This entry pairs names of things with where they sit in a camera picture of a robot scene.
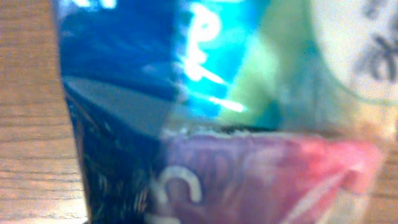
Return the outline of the blue tissue multipack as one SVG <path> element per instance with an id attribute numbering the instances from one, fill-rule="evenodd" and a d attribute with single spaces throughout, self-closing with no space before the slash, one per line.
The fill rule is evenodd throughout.
<path id="1" fill-rule="evenodd" d="M 362 223 L 397 1 L 54 1 L 88 223 Z"/>

